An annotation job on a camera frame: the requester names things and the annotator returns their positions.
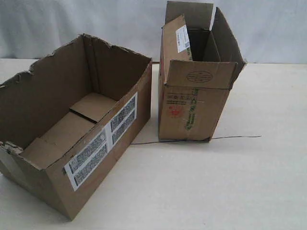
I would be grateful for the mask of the torn cardboard box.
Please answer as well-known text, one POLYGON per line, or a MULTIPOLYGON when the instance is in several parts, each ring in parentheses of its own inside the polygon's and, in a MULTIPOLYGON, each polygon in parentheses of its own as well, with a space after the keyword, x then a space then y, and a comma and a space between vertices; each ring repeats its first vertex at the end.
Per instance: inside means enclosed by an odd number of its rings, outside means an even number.
POLYGON ((74 219, 151 116, 152 60, 82 34, 0 86, 0 171, 74 219))

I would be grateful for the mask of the thin dark line marker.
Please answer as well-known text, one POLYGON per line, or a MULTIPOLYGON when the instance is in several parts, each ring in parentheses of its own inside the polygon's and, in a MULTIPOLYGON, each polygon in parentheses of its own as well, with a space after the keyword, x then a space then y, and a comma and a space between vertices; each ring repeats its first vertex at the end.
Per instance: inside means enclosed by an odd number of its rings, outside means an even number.
MULTIPOLYGON (((216 137, 211 138, 210 140, 219 140, 219 139, 229 139, 229 138, 260 138, 262 135, 256 136, 227 136, 227 137, 216 137)), ((150 142, 142 142, 142 143, 131 143, 131 145, 149 145, 149 144, 158 144, 158 143, 174 143, 174 142, 201 142, 207 143, 210 141, 209 139, 204 140, 164 140, 164 141, 150 141, 150 142)))

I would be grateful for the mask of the tall cardboard box with flaps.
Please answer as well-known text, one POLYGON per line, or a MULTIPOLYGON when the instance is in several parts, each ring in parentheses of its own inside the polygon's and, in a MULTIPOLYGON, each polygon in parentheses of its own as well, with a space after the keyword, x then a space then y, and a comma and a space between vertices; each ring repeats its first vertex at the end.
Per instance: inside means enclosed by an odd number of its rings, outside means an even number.
POLYGON ((220 8, 168 1, 160 49, 159 139, 210 141, 245 65, 220 8))

